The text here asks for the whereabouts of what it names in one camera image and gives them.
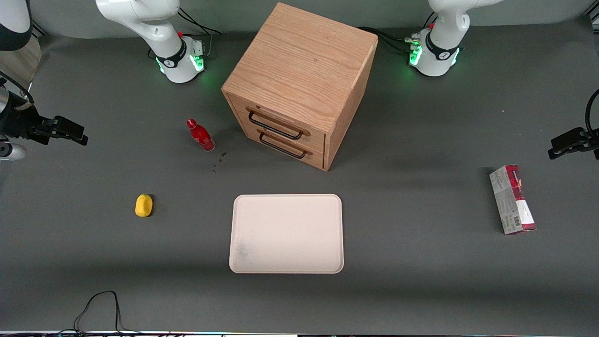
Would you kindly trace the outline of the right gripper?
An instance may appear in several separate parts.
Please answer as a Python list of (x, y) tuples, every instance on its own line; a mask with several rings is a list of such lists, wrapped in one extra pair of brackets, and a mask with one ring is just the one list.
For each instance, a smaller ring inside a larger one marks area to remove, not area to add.
[(84, 127), (66, 117), (56, 116), (51, 120), (41, 117), (36, 107), (28, 101), (1, 102), (0, 134), (1, 139), (22, 138), (48, 145), (51, 139), (65, 139), (86, 146), (88, 136)]

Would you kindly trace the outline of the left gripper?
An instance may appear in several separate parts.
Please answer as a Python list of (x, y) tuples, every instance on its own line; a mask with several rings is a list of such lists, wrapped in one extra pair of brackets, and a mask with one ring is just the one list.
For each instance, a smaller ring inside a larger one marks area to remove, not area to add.
[(580, 151), (592, 151), (595, 159), (599, 160), (598, 130), (586, 132), (584, 128), (576, 127), (553, 138), (551, 148), (548, 150), (548, 157), (550, 160), (555, 160), (563, 155)]

